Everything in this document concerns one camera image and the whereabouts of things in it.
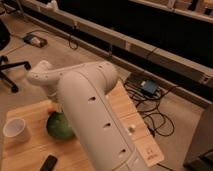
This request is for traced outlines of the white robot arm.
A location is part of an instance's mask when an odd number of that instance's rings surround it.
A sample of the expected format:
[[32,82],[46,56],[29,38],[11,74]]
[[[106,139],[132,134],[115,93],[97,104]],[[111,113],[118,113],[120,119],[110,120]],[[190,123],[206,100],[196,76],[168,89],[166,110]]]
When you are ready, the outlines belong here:
[[41,61],[27,79],[57,97],[96,171],[151,171],[106,99],[118,81],[112,63],[53,69],[49,62]]

